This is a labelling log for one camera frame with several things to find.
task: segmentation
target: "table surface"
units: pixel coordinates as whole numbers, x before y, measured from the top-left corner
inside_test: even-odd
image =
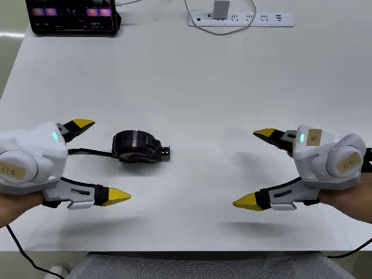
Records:
[[[191,9],[205,2],[190,1]],[[12,225],[26,249],[349,250],[370,238],[371,225],[326,205],[294,212],[232,205],[297,175],[254,130],[307,123],[372,142],[372,3],[266,0],[257,8],[291,12],[296,26],[214,37],[187,26],[182,1],[159,0],[128,6],[114,38],[28,31],[0,102],[3,130],[87,118],[96,125],[69,148],[110,150],[117,132],[133,129],[170,144],[172,157],[152,165],[69,158],[66,177],[133,197],[108,208],[30,210]],[[16,250],[4,229],[0,250]]]

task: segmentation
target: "tape measure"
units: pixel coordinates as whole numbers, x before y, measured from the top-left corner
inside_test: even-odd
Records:
[[[155,163],[169,159],[170,147],[143,131],[122,131],[112,142],[112,155],[124,163]]]

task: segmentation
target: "power strip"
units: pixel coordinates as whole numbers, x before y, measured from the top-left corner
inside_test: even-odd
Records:
[[[202,27],[244,27],[251,22],[252,12],[229,13],[227,19],[213,19],[212,13],[190,12],[194,22]],[[190,17],[188,25],[194,26]],[[290,13],[257,12],[251,26],[293,27],[294,21]]]

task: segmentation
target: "paper label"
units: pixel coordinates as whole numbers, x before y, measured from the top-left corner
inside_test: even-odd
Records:
[[[348,170],[352,169],[353,167],[359,165],[362,162],[361,157],[358,153],[352,153],[349,157],[345,160],[341,161],[337,164],[336,168],[339,173],[344,174]]]
[[[321,140],[321,129],[309,129],[307,134],[307,146],[319,146]]]
[[[26,175],[26,169],[16,166],[15,164],[9,164],[4,161],[0,161],[0,174],[22,180]]]

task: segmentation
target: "human hand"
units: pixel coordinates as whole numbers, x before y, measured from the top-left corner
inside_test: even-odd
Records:
[[[42,204],[43,201],[41,192],[19,196],[0,194],[0,228],[16,220],[25,211]]]
[[[356,187],[343,191],[321,190],[319,200],[351,218],[372,224],[372,173],[362,173]]]

